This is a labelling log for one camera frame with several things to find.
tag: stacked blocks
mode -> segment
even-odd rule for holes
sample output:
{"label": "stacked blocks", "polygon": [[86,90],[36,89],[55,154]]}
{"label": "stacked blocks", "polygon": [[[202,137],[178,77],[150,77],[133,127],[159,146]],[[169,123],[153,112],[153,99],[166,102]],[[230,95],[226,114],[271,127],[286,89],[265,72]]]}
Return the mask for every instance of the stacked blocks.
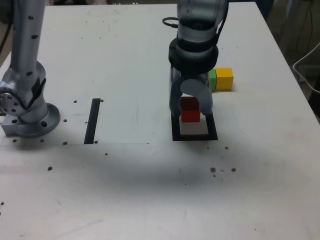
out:
{"label": "stacked blocks", "polygon": [[182,114],[181,114],[182,123],[199,123],[200,122],[199,102],[194,96],[181,97],[180,106],[182,109]]}
{"label": "stacked blocks", "polygon": [[231,68],[216,68],[216,91],[231,91],[234,74]]}

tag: gray robotic arm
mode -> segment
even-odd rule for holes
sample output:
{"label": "gray robotic arm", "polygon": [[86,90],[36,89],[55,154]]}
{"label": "gray robotic arm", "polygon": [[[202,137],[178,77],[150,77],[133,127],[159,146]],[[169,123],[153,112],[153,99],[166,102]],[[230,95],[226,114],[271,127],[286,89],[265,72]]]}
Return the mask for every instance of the gray robotic arm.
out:
{"label": "gray robotic arm", "polygon": [[0,110],[7,113],[2,128],[7,136],[33,138],[52,131],[59,110],[44,99],[46,71],[37,61],[44,0],[12,0],[13,44],[10,67],[0,82]]}
{"label": "gray robotic arm", "polygon": [[174,117],[181,115],[180,98],[183,93],[197,98],[204,115],[212,112],[208,72],[217,62],[217,43],[228,6],[228,0],[180,0],[177,5],[177,38],[169,46],[169,104]]}

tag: white table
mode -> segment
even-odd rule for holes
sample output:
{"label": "white table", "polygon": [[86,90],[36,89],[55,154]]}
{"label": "white table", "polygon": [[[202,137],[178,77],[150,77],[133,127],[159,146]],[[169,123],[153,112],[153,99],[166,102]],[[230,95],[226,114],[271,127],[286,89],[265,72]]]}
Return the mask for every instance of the white table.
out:
{"label": "white table", "polygon": [[[174,16],[46,8],[38,60],[61,122],[16,143],[0,132],[1,240],[320,239],[320,127],[258,8],[230,4],[216,66],[234,87],[212,95],[209,142],[172,142]],[[98,144],[84,145],[92,98]]]}

